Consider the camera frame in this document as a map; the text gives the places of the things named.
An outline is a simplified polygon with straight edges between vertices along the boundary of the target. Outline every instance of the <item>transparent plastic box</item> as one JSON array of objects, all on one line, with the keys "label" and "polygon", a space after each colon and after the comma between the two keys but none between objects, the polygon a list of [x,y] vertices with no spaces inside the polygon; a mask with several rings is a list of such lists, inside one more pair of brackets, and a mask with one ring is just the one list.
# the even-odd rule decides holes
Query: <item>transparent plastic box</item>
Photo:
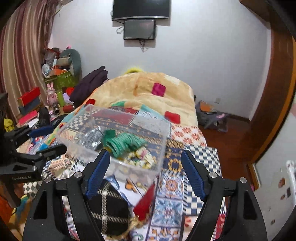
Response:
[{"label": "transparent plastic box", "polygon": [[86,165],[95,160],[100,150],[95,151],[95,145],[94,147],[88,145],[89,148],[83,147],[79,141],[81,142],[82,138],[100,128],[116,130],[117,134],[128,132],[144,138],[147,141],[145,147],[156,160],[151,169],[144,169],[111,158],[105,176],[114,174],[118,180],[125,181],[128,178],[134,183],[140,182],[150,186],[163,166],[165,144],[170,129],[169,122],[89,104],[58,131],[56,138],[59,143],[67,146],[69,155]]}]

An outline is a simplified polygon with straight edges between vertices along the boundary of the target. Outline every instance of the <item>bed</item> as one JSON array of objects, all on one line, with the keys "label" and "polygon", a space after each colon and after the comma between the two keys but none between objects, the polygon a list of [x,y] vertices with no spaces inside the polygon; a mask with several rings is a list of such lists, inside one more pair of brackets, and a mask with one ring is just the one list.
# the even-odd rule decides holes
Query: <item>bed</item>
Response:
[{"label": "bed", "polygon": [[[181,165],[181,152],[190,150],[197,161],[202,162],[209,171],[221,175],[217,150],[207,147],[206,140],[198,128],[194,105],[193,91],[181,80],[163,73],[132,73],[109,80],[97,88],[88,99],[95,99],[95,105],[112,108],[117,111],[130,112],[153,118],[172,118],[170,132],[167,137],[163,170],[157,181],[157,191],[153,203],[150,221],[140,229],[130,233],[132,240],[185,240],[191,231],[203,202],[194,195],[190,183],[184,175]],[[80,108],[67,116],[78,123],[83,121],[79,115]],[[44,142],[47,146],[57,144],[56,131]],[[66,155],[47,162],[43,179],[52,176],[54,179],[67,178],[83,169],[79,160],[70,159]],[[128,179],[122,183],[114,176],[105,177],[134,206],[145,191],[140,190]],[[32,200],[42,181],[24,184],[25,194]],[[78,240],[75,224],[67,199],[64,205],[68,229],[72,238]],[[226,213],[225,202],[222,203],[220,216],[212,236],[212,240],[220,236]],[[19,225],[16,217],[11,225]],[[21,234],[23,229],[15,227]]]}]

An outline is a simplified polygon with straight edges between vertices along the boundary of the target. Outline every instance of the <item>magenta square patch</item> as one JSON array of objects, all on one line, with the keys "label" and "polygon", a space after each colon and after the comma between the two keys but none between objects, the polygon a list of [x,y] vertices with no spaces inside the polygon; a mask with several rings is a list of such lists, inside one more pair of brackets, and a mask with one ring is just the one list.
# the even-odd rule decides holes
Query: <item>magenta square patch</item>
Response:
[{"label": "magenta square patch", "polygon": [[152,94],[153,95],[158,95],[163,97],[165,94],[165,89],[166,87],[160,83],[154,83],[153,88],[152,88]]}]

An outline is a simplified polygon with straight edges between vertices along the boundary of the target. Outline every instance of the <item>yellow yarn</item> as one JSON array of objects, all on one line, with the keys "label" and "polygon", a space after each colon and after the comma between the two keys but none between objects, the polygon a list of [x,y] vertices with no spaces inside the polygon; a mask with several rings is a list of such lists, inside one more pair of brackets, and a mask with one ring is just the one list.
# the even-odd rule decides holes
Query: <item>yellow yarn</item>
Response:
[{"label": "yellow yarn", "polygon": [[132,67],[132,68],[129,68],[124,74],[139,73],[139,72],[143,72],[143,70],[138,67]]},{"label": "yellow yarn", "polygon": [[4,118],[4,128],[7,132],[13,131],[15,129],[13,121],[11,119]]}]

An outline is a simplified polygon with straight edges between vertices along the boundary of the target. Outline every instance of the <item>electrical socket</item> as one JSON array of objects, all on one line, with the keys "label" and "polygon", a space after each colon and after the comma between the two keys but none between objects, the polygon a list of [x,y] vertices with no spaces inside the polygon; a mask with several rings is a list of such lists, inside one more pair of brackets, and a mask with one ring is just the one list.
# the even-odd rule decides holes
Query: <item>electrical socket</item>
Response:
[{"label": "electrical socket", "polygon": [[219,104],[221,101],[221,98],[216,98],[215,103]]}]

